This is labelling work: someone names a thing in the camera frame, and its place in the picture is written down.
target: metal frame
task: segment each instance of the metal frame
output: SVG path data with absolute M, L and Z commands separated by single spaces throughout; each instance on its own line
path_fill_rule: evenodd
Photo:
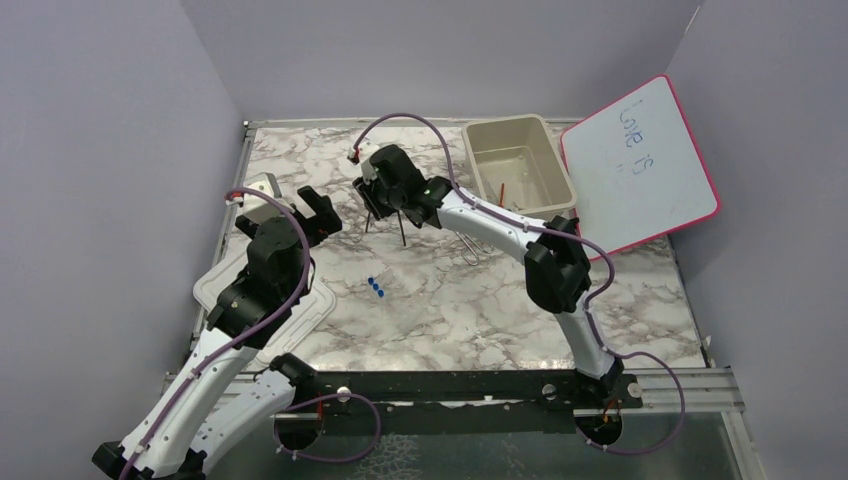
M 233 187 L 241 185 L 244 180 L 247 166 L 250 161 L 250 156 L 253 150 L 253 145 L 256 139 L 257 130 L 260 128 L 298 128 L 298 127 L 323 127 L 323 128 L 344 128 L 355 126 L 366 126 L 375 120 L 376 117 L 358 117 L 358 118 L 320 118 L 307 120 L 260 120 L 260 121 L 245 121 L 245 136 L 242 144 L 241 154 L 237 162 L 236 175 L 233 180 Z M 435 118 L 432 119 L 436 126 L 457 126 L 477 118 Z M 551 124 L 574 124 L 582 120 L 582 118 L 574 117 L 556 117 L 547 118 Z M 406 119 L 393 119 L 394 126 L 418 126 L 418 122 Z M 235 221 L 235 207 L 229 206 L 224 212 L 224 218 L 221 222 L 218 237 L 211 265 L 215 266 L 222 258 L 227 248 L 227 243 L 230 238 L 230 232 Z M 198 309 L 195 320 L 194 334 L 190 347 L 193 348 L 199 332 L 203 328 L 203 321 L 206 317 L 206 311 L 201 307 Z M 636 375 L 639 379 L 639 384 L 643 389 L 644 406 L 639 409 L 624 409 L 622 415 L 650 415 L 650 414 L 668 414 L 679 411 L 679 399 L 676 388 L 674 387 L 671 377 L 665 370 L 662 369 L 637 369 L 627 370 L 625 373 Z M 745 411 L 745 404 L 739 392 L 736 380 L 733 377 L 733 372 L 729 368 L 685 368 L 675 369 L 675 374 L 681 381 L 686 396 L 686 411 L 687 413 L 721 413 L 727 431 L 732 454 L 736 460 L 742 478 L 746 480 L 765 480 L 762 465 L 757 456 L 757 451 L 754 443 L 751 441 L 742 414 Z M 165 384 L 167 386 L 173 381 L 174 375 L 167 374 Z M 253 374 L 251 372 L 241 373 L 236 376 L 233 382 L 227 387 L 227 390 L 221 396 L 216 405 L 216 409 L 228 403 L 235 396 L 239 395 L 245 389 L 250 388 L 253 383 Z M 589 416 L 599 413 L 597 409 L 576 409 L 575 416 Z M 279 413 L 275 417 L 306 417 L 314 418 L 313 413 L 290 414 Z

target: marble tabletop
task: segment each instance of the marble tabletop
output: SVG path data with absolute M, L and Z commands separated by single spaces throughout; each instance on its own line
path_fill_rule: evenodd
M 372 143 L 396 143 L 425 177 L 446 176 L 443 151 L 429 129 L 387 125 L 369 133 Z M 470 266 L 453 232 L 419 230 L 406 220 L 404 247 L 396 217 L 372 222 L 365 233 L 367 211 L 351 185 L 361 173 L 345 159 L 364 126 L 262 128 L 256 134 L 246 178 L 270 172 L 288 198 L 311 185 L 330 196 L 344 222 L 342 232 L 312 250 L 316 275 L 336 295 L 336 307 L 293 353 L 319 370 L 573 368 L 557 323 L 527 297 L 523 267 L 506 254 L 481 254 Z M 440 131 L 458 182 L 472 187 L 460 126 Z M 247 241 L 234 230 L 227 251 Z M 673 367 L 703 367 L 667 239 L 613 258 L 615 283 L 594 302 L 611 346 L 623 353 L 646 350 Z M 593 262 L 591 276 L 595 285 L 602 283 L 606 265 Z M 371 290 L 368 277 L 377 279 L 385 297 Z M 643 358 L 625 365 L 656 367 Z

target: lavender wall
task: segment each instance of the lavender wall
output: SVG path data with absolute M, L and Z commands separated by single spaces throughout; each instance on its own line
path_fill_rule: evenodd
M 251 120 L 584 116 L 666 68 L 701 0 L 182 0 Z
M 673 237 L 770 479 L 844 478 L 848 2 L 708 0 L 669 74 L 724 200 Z
M 91 479 L 188 346 L 241 117 L 176 2 L 0 6 L 0 477 Z

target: purple cable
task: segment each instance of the purple cable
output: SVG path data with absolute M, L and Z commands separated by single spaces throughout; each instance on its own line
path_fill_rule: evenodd
M 414 120 L 418 120 L 419 122 L 421 122 L 424 125 L 426 125 L 427 127 L 429 127 L 430 130 L 432 130 L 433 133 L 436 134 L 436 137 L 439 139 L 439 142 L 441 142 L 442 148 L 445 151 L 445 160 L 447 161 L 447 164 L 448 164 L 448 178 L 450 179 L 450 183 L 451 183 L 451 186 L 453 187 L 453 190 L 457 193 L 457 195 L 459 195 L 459 198 L 462 199 L 463 202 L 465 202 L 468 205 L 474 205 L 474 201 L 471 200 L 471 198 L 469 198 L 467 195 L 465 195 L 465 193 L 463 193 L 462 189 L 459 187 L 459 184 L 456 183 L 456 178 L 455 178 L 454 172 L 453 172 L 453 160 L 451 159 L 450 149 L 448 148 L 447 141 L 445 141 L 445 137 L 442 136 L 442 133 L 439 132 L 439 129 L 435 125 L 433 125 L 432 122 L 430 122 L 429 120 L 427 120 L 426 118 L 424 118 L 420 115 L 416 115 L 414 113 L 397 112 L 397 113 L 390 113 L 388 115 L 383 115 L 382 117 L 378 118 L 377 120 L 374 120 L 370 125 L 368 125 L 368 127 L 365 128 L 365 130 L 362 131 L 362 133 L 359 134 L 359 138 L 357 138 L 356 141 L 353 143 L 353 148 L 357 152 L 357 154 L 359 153 L 359 144 L 365 138 L 365 135 L 367 135 L 368 132 L 371 131 L 371 129 L 373 129 L 377 125 L 383 123 L 384 121 L 386 121 L 390 118 L 397 118 L 397 117 L 406 117 L 406 118 L 412 118 Z M 489 215 L 492 218 L 495 218 L 497 220 L 505 222 L 505 223 L 512 225 L 514 227 L 519 227 L 519 228 L 522 228 L 522 229 L 524 228 L 524 224 L 522 224 L 522 223 L 520 223 L 516 220 L 513 220 L 513 219 L 507 217 L 506 215 L 503 215 L 500 212 L 492 210 L 491 208 L 488 208 L 485 205 L 477 205 L 476 208 L 478 210 L 480 210 L 481 212 Z M 582 243 L 583 245 L 586 245 L 587 247 L 591 248 L 592 250 L 598 252 L 598 254 L 601 256 L 601 258 L 604 259 L 607 266 L 609 267 L 609 276 L 607 277 L 606 282 L 604 282 L 595 291 L 591 292 L 589 295 L 586 296 L 586 300 L 583 303 L 583 308 L 586 311 L 586 317 L 589 319 L 589 326 L 592 329 L 592 335 L 594 335 L 595 340 L 598 342 L 598 345 L 601 346 L 601 348 L 605 349 L 613 357 L 619 358 L 621 360 L 627 360 L 627 359 L 630 359 L 630 358 L 633 358 L 633 357 L 642 356 L 642 357 L 648 357 L 648 358 L 654 360 L 655 362 L 657 362 L 660 366 L 662 366 L 662 368 L 664 368 L 669 373 L 669 375 L 671 376 L 671 379 L 674 380 L 674 383 L 677 386 L 677 392 L 680 395 L 680 416 L 677 418 L 677 424 L 675 425 L 674 430 L 672 430 L 672 432 L 665 439 L 661 440 L 656 445 L 654 445 L 652 447 L 644 448 L 644 449 L 639 449 L 639 450 L 621 450 L 621 449 L 610 448 L 610 447 L 605 448 L 603 445 L 599 445 L 599 444 L 597 444 L 597 443 L 595 443 L 595 442 L 593 442 L 589 439 L 586 440 L 586 443 L 588 445 L 595 447 L 595 448 L 603 450 L 607 453 L 613 453 L 613 454 L 617 454 L 617 455 L 642 455 L 642 454 L 646 454 L 646 453 L 655 452 L 655 451 L 663 448 L 664 446 L 668 445 L 669 442 L 674 440 L 674 438 L 677 437 L 677 435 L 680 433 L 680 430 L 683 428 L 683 421 L 684 421 L 684 417 L 686 415 L 686 399 L 683 395 L 683 386 L 680 384 L 680 379 L 677 378 L 677 375 L 675 375 L 674 371 L 671 369 L 671 367 L 668 366 L 668 364 L 666 364 L 665 362 L 663 362 L 662 360 L 657 358 L 655 355 L 652 355 L 648 352 L 633 352 L 633 353 L 629 353 L 627 355 L 622 355 L 618 352 L 614 352 L 612 349 L 607 347 L 606 344 L 604 343 L 603 338 L 601 337 L 600 332 L 598 331 L 598 327 L 596 325 L 595 318 L 592 316 L 592 314 L 589 311 L 589 302 L 593 298 L 597 297 L 598 295 L 600 295 L 601 293 L 606 291 L 612 285 L 613 279 L 615 278 L 615 266 L 612 263 L 612 258 L 610 258 L 609 254 L 607 252 L 605 252 L 600 246 L 598 246 L 594 242 L 586 240 L 585 238 L 577 236 L 577 235 L 572 235 L 570 233 L 565 233 L 565 232 L 560 232 L 560 231 L 557 231 L 557 230 L 551 230 L 551 229 L 548 229 L 548 228 L 535 227 L 535 226 L 529 226 L 529 227 L 527 227 L 527 230 L 529 230 L 531 232 L 536 232 L 536 233 L 547 233 L 547 234 L 550 234 L 550 235 L 554 235 L 556 237 L 562 237 L 562 238 L 565 238 L 565 239 L 568 239 L 568 240 L 573 240 L 573 241 Z
M 265 328 L 266 326 L 271 324 L 280 315 L 282 315 L 283 312 L 285 312 L 286 310 L 288 310 L 289 308 L 292 307 L 295 300 L 297 300 L 300 297 L 300 293 L 306 287 L 306 279 L 309 276 L 310 259 L 312 257 L 309 255 L 309 241 L 306 239 L 306 233 L 303 231 L 303 228 L 300 227 L 300 224 L 297 223 L 297 220 L 289 212 L 288 208 L 284 207 L 280 202 L 275 200 L 273 197 L 270 197 L 270 196 L 268 196 L 268 195 L 266 195 L 266 194 L 264 194 L 264 193 L 262 193 L 258 190 L 253 190 L 253 189 L 250 189 L 250 188 L 241 188 L 241 187 L 234 188 L 234 189 L 230 190 L 229 192 L 227 192 L 225 198 L 230 199 L 235 194 L 239 194 L 239 193 L 242 194 L 242 195 L 245 195 L 245 194 L 253 195 L 255 197 L 261 198 L 262 200 L 265 200 L 266 202 L 268 202 L 272 206 L 276 207 L 277 210 L 279 210 L 280 213 L 282 213 L 283 216 L 286 217 L 286 219 L 291 223 L 292 227 L 294 228 L 295 233 L 297 233 L 297 237 L 300 240 L 301 246 L 303 247 L 303 272 L 300 275 L 300 281 L 297 283 L 297 286 L 295 287 L 294 292 L 292 292 L 292 295 L 285 301 L 285 303 L 283 303 L 282 306 L 280 306 L 280 308 L 275 310 L 274 313 L 272 313 L 271 315 L 268 315 L 268 317 L 265 320 L 262 320 L 261 322 L 257 323 L 256 325 L 249 328 L 248 330 L 245 330 L 244 332 L 241 333 L 241 335 L 230 340 L 225 345 L 221 346 L 220 348 L 218 348 L 217 350 L 212 352 L 209 356 L 204 358 L 203 361 L 201 361 L 199 364 L 197 364 L 196 367 L 194 367 L 191 370 L 191 373 L 193 373 L 194 376 L 186 377 L 186 379 L 183 380 L 183 383 L 181 383 L 180 386 L 177 387 L 177 390 L 174 391 L 174 395 L 171 396 L 171 398 L 168 400 L 168 402 L 165 404 L 165 406 L 162 407 L 162 411 L 159 412 L 159 415 L 157 415 L 156 419 L 153 420 L 153 422 L 150 424 L 150 428 L 147 429 L 147 433 L 145 433 L 144 436 L 141 437 L 141 440 L 139 440 L 139 442 L 138 442 L 139 445 L 146 446 L 150 442 L 150 439 L 153 438 L 153 435 L 155 435 L 156 431 L 159 430 L 159 427 L 162 426 L 162 422 L 165 421 L 165 418 L 167 418 L 168 414 L 171 412 L 171 410 L 173 410 L 174 405 L 176 405 L 177 402 L 180 400 L 180 398 L 183 396 L 183 394 L 185 393 L 186 389 L 191 384 L 191 382 L 193 382 L 196 378 L 198 378 L 200 376 L 201 372 L 203 372 L 203 370 L 206 367 L 208 367 L 209 364 L 214 362 L 215 359 L 220 357 L 224 352 L 226 352 L 230 348 L 234 347 L 235 345 L 238 345 L 239 343 L 244 342 L 246 339 L 250 338 L 250 336 L 252 336 L 256 332 L 262 330 L 263 328 Z M 125 448 L 133 448 L 133 449 L 136 448 L 135 445 L 124 445 L 124 447 Z M 133 465 L 135 465 L 135 462 L 138 460 L 138 457 L 140 455 L 141 454 L 139 454 L 138 452 L 133 452 L 133 454 L 130 455 L 130 458 L 127 459 L 127 463 L 124 465 L 124 468 L 121 470 L 121 475 L 118 476 L 118 480 L 126 480 L 127 479 L 127 476 L 129 475 L 130 471 L 132 470 Z
M 315 456 L 315 455 L 309 455 L 308 453 L 298 453 L 299 450 L 289 450 L 288 448 L 283 446 L 283 442 L 282 442 L 282 440 L 280 440 L 280 434 L 277 431 L 277 425 L 275 424 L 274 425 L 274 438 L 277 440 L 277 443 L 280 444 L 279 450 L 277 450 L 277 452 L 278 453 L 279 452 L 286 452 L 289 455 L 294 456 L 295 458 L 305 458 L 307 460 L 313 460 L 313 461 L 316 461 L 316 462 L 333 463 L 333 464 L 351 463 L 351 462 L 355 462 L 357 460 L 362 460 L 363 458 L 367 457 L 368 454 L 373 452 L 374 449 L 377 448 L 377 444 L 380 442 L 380 432 L 382 431 L 383 427 L 382 427 L 382 424 L 380 422 L 380 412 L 377 410 L 377 406 L 374 405 L 374 402 L 372 402 L 371 400 L 368 400 L 367 398 L 363 397 L 362 395 L 358 395 L 356 393 L 334 393 L 332 395 L 322 395 L 320 397 L 313 398 L 312 400 L 307 400 L 305 402 L 298 403 L 297 405 L 292 405 L 289 408 L 287 408 L 285 411 L 290 412 L 292 410 L 299 410 L 303 407 L 308 407 L 310 405 L 314 405 L 316 403 L 323 402 L 324 400 L 332 400 L 334 398 L 342 398 L 342 397 L 355 398 L 355 399 L 365 403 L 366 405 L 368 405 L 368 408 L 370 408 L 371 411 L 374 412 L 374 436 L 371 437 L 371 443 L 369 443 L 368 446 L 365 447 L 364 450 L 357 453 L 356 455 L 351 455 L 349 457 L 342 457 L 342 458 L 318 457 L 318 456 Z

